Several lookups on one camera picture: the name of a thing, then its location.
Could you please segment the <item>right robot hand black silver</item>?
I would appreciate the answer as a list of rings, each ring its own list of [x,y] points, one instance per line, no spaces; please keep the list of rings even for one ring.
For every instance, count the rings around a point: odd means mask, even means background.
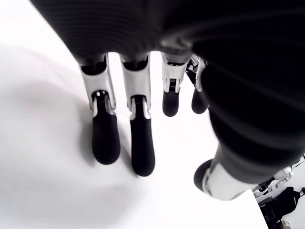
[[[266,181],[266,182],[263,182],[263,183],[260,183],[260,184],[257,184],[253,189],[252,189],[252,192],[256,192],[256,191],[259,191],[259,192],[264,192],[268,189],[269,185],[274,181],[275,179],[274,178],[271,178],[270,180]]]

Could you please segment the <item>left robot hand black silver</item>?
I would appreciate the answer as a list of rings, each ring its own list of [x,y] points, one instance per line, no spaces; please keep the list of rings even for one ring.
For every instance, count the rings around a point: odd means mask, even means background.
[[[119,54],[131,112],[132,167],[154,170],[150,53],[162,54],[163,112],[174,116],[188,67],[192,109],[209,111],[219,145],[195,172],[198,189],[232,200],[305,151],[302,0],[34,0],[78,62],[93,114],[92,150],[119,156],[110,52]]]

